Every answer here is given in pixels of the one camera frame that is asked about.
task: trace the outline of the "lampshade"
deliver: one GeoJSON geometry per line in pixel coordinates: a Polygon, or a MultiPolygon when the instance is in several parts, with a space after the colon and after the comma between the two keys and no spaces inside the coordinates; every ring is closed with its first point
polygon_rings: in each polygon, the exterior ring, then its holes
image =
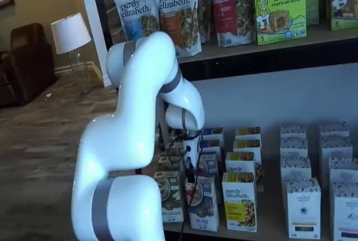
{"type": "Polygon", "coordinates": [[[63,54],[91,41],[81,13],[76,13],[51,24],[56,53],[63,54]]]}

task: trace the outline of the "robotic arm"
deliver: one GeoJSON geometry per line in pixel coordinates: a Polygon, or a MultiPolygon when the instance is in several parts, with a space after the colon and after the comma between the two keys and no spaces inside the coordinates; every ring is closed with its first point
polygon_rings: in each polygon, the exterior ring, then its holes
{"type": "Polygon", "coordinates": [[[113,46],[107,71],[119,88],[118,107],[93,119],[81,137],[72,194],[74,231],[79,240],[161,241],[161,196],[154,179],[109,179],[108,173],[152,161],[158,93],[171,104],[167,124],[186,130],[203,127],[201,97],[182,77],[174,44],[163,32],[113,46]]]}

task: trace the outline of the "display shelf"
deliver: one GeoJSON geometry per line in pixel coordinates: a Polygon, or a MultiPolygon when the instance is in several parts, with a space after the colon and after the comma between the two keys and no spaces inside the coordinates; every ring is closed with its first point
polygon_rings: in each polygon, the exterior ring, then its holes
{"type": "Polygon", "coordinates": [[[331,31],[328,24],[308,27],[307,37],[257,46],[218,47],[216,35],[195,56],[179,58],[190,81],[321,67],[357,62],[358,28],[331,31]]]}

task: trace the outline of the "cable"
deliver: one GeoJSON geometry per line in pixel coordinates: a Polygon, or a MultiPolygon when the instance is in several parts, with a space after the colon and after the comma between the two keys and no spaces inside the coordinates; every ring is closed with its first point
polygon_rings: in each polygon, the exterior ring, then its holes
{"type": "MultiPolygon", "coordinates": [[[[197,185],[197,180],[198,180],[197,178],[198,178],[198,175],[199,175],[199,161],[200,161],[200,157],[201,157],[201,153],[202,153],[202,148],[204,146],[203,145],[202,131],[201,130],[199,130],[198,136],[199,136],[199,141],[200,141],[200,152],[199,152],[199,157],[198,157],[197,162],[196,162],[196,173],[195,173],[196,176],[195,176],[194,190],[193,190],[192,196],[191,196],[189,204],[188,204],[189,207],[192,204],[192,201],[194,199],[195,192],[196,192],[196,185],[197,185]]],[[[178,238],[178,241],[181,241],[182,238],[183,238],[184,226],[185,226],[185,217],[184,217],[184,221],[183,221],[183,223],[181,225],[180,236],[178,238]]]]}

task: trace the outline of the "wooden shelf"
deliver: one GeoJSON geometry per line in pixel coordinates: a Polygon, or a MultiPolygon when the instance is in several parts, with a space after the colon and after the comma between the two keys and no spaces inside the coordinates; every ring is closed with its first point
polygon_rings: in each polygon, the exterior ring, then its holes
{"type": "Polygon", "coordinates": [[[250,53],[259,53],[264,51],[293,48],[297,46],[322,44],[325,42],[341,41],[358,38],[358,28],[331,31],[325,22],[317,26],[307,28],[307,37],[296,40],[277,42],[257,46],[256,43],[248,45],[232,46],[227,48],[218,47],[216,35],[211,35],[211,40],[202,45],[202,52],[186,58],[179,58],[179,63],[195,62],[208,59],[224,58],[228,56],[237,56],[250,53]]]}

